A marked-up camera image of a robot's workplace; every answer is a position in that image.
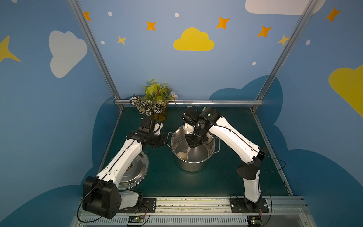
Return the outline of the stainless steel stock pot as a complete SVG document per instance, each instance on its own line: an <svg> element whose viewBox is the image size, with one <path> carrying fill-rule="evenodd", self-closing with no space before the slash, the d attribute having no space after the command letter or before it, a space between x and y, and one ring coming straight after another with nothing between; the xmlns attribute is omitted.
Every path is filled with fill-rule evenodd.
<svg viewBox="0 0 363 227"><path fill-rule="evenodd" d="M211 134L207 134L209 140L202 145L190 148L185 139L186 131L182 126L174 132L167 134L167 146L171 148L176 164L188 172L198 172L202 170L210 161L213 154L220 151L220 139ZM182 160L177 156L178 152L189 152L188 160Z"/></svg>

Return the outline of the beige plastic ladle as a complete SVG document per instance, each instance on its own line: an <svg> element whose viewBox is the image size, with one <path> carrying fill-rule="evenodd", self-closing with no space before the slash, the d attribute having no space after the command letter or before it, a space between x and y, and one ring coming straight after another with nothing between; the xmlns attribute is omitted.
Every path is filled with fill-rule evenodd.
<svg viewBox="0 0 363 227"><path fill-rule="evenodd" d="M188 157L189 157L189 150L187 152L178 152L177 153L177 156L182 159L182 160L185 160L187 161L188 160Z"/></svg>

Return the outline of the steel pot lid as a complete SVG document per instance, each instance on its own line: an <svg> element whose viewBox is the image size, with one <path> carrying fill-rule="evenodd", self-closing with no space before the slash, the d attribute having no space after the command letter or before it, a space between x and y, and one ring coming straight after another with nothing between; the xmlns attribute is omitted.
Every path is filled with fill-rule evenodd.
<svg viewBox="0 0 363 227"><path fill-rule="evenodd" d="M128 190L136 187L146 177L149 170L149 159L147 155L142 151L132 161L125 174L120 180L118 189Z"/></svg>

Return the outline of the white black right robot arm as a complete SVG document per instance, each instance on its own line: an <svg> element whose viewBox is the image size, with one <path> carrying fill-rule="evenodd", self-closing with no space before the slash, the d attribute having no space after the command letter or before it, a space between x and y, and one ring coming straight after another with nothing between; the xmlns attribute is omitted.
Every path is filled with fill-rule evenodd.
<svg viewBox="0 0 363 227"><path fill-rule="evenodd" d="M182 118L185 126L192 129L185 135L190 148L208 141L207 134L213 134L228 145L241 159L237 173L244 181L244 200L256 204L261 200L260 165L265 153L258 145L239 133L216 109L207 107L202 112L189 107Z"/></svg>

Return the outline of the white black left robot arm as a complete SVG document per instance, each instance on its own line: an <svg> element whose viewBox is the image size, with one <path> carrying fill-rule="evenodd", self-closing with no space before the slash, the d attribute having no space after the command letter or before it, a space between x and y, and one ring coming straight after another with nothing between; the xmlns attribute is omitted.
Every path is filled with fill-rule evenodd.
<svg viewBox="0 0 363 227"><path fill-rule="evenodd" d="M124 209L142 211L142 194L131 190L120 192L118 187L134 159L146 146L157 148L167 144L162 127L161 121L144 117L141 126L127 134L122 148L110 163L95 177L89 176L84 181L83 196L78 209L108 219Z"/></svg>

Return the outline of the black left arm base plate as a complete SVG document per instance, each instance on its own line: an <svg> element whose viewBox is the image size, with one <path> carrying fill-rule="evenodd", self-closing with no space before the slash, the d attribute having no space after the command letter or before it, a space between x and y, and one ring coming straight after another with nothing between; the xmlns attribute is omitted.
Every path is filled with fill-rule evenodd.
<svg viewBox="0 0 363 227"><path fill-rule="evenodd" d="M157 199L156 198L143 198L139 200L134 207L127 207L118 210L118 213L155 213L156 212Z"/></svg>

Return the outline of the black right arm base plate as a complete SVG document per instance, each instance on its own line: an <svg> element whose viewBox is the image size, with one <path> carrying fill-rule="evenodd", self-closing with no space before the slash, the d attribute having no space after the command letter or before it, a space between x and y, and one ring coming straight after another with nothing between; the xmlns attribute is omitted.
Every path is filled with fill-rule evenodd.
<svg viewBox="0 0 363 227"><path fill-rule="evenodd" d="M244 197L231 196L229 198L232 213L269 213L268 202L259 198L257 202L251 202Z"/></svg>

